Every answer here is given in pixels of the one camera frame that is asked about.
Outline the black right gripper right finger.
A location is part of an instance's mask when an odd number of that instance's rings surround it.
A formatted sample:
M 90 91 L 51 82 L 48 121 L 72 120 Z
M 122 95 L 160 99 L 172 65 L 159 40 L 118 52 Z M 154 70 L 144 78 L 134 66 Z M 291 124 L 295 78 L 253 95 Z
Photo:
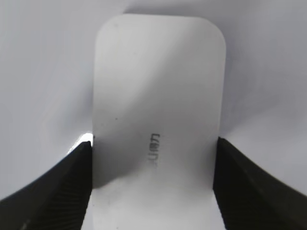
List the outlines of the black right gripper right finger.
M 305 230 L 307 197 L 217 141 L 213 191 L 227 230 Z

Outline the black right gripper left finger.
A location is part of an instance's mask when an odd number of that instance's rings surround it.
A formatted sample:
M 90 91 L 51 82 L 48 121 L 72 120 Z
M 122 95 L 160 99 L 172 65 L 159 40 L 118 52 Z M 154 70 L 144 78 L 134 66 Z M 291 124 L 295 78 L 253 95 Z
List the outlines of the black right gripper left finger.
M 92 146 L 79 144 L 41 177 L 2 199 L 2 230 L 80 230 L 92 192 Z

